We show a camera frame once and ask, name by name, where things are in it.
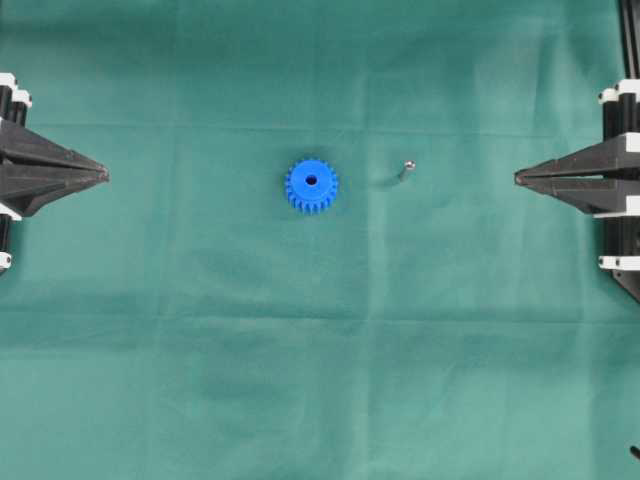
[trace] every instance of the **black vertical rod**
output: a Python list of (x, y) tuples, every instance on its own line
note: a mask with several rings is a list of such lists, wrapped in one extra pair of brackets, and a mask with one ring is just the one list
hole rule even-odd
[(620, 104), (620, 133), (633, 132), (636, 128), (636, 94), (621, 93)]
[[(0, 214), (0, 253), (9, 253), (9, 233), (11, 231), (11, 217)], [(5, 272), (5, 268), (0, 267), (0, 275)]]
[(620, 134), (618, 117), (619, 103), (615, 98), (617, 94), (613, 89), (608, 89), (600, 94), (602, 103), (602, 138), (606, 141)]
[(624, 53), (624, 67), (627, 78), (638, 78), (640, 62), (638, 59), (638, 14), (640, 0), (618, 0), (620, 33)]
[(0, 86), (0, 117), (7, 118), (9, 110), (11, 109), (11, 99), (13, 90), (11, 87)]

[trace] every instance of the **gear teeth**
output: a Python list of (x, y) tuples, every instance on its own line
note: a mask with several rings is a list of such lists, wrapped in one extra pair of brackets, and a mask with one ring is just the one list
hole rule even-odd
[[(301, 164), (307, 161), (319, 162), (328, 170), (324, 172), (320, 172), (320, 171), (318, 172), (318, 177), (322, 178), (323, 182), (327, 182), (327, 181), (331, 182), (331, 185), (326, 190), (326, 192), (322, 194), (320, 198), (318, 198), (317, 200), (305, 199), (304, 194), (301, 195), (296, 191), (296, 188), (298, 187), (296, 187), (294, 185), (294, 182), (292, 181), (294, 170), (298, 168)], [(305, 156), (301, 161), (297, 162), (293, 167), (289, 168), (288, 173), (285, 175), (284, 184), (285, 184), (285, 195), (287, 197), (287, 201), (293, 208), (295, 208), (296, 210), (299, 210), (300, 212), (306, 215), (316, 215), (321, 212), (324, 212), (329, 207), (331, 207), (331, 205), (333, 204), (333, 201), (336, 198), (336, 195), (338, 194), (339, 181), (338, 181), (337, 173), (335, 172), (335, 170), (331, 168), (328, 162), (319, 160), (318, 158), (315, 158), (312, 156)]]

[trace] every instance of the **metal pin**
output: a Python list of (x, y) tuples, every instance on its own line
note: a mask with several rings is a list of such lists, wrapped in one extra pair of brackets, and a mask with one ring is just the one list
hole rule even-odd
[(404, 168), (400, 172), (400, 175), (398, 175), (398, 180), (400, 180), (401, 182), (404, 182), (409, 176), (409, 174), (413, 172), (415, 169), (416, 169), (416, 162), (414, 162), (413, 160), (407, 160), (406, 162), (404, 162)]

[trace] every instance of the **blue plastic gear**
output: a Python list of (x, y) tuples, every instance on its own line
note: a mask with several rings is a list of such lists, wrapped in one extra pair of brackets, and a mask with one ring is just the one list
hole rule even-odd
[(305, 158), (289, 169), (284, 186), (292, 207), (302, 213), (320, 213), (338, 194), (338, 175), (327, 162)]

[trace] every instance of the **white bracket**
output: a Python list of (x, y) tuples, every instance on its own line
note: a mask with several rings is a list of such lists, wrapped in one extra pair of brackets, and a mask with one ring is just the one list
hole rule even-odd
[(11, 267), (11, 254), (0, 252), (0, 268), (6, 270)]
[(13, 220), (14, 222), (20, 222), (22, 220), (22, 215), (14, 212), (2, 203), (0, 203), (0, 215), (9, 215), (11, 217), (11, 220)]
[(602, 270), (622, 270), (625, 272), (640, 271), (640, 257), (598, 257)]

